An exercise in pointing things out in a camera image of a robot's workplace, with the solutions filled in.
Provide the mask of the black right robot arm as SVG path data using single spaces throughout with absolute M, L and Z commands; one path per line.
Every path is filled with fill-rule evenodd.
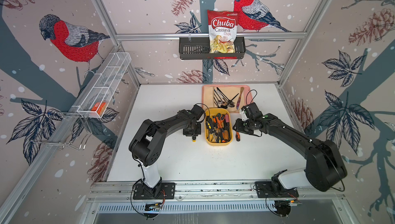
M 306 160 L 304 168 L 283 170 L 276 173 L 269 187 L 261 187 L 256 182 L 259 194 L 268 197 L 286 197 L 292 190 L 313 187 L 321 192 L 333 189 L 348 175 L 338 147 L 330 140 L 321 141 L 284 123 L 277 116 L 263 114 L 255 103 L 243 106 L 241 119 L 237 119 L 233 130 L 247 135 L 255 135 L 258 130 L 279 139 L 294 149 Z

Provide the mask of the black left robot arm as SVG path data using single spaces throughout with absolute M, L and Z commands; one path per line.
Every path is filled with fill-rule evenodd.
M 143 177 L 133 191 L 133 198 L 138 199 L 173 199 L 174 183 L 163 183 L 159 175 L 156 161 L 161 155 L 165 139 L 173 133 L 182 130 L 183 135 L 193 141 L 201 135 L 200 117 L 205 117 L 205 111 L 200 104 L 195 104 L 190 110 L 180 110 L 176 115 L 161 120 L 145 120 L 129 145 L 132 158 L 139 163 Z

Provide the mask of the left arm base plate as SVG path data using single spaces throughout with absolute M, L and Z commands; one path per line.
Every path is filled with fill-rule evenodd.
M 133 188 L 133 200 L 174 199 L 175 183 L 159 182 L 154 188 L 149 188 L 144 183 L 137 183 Z

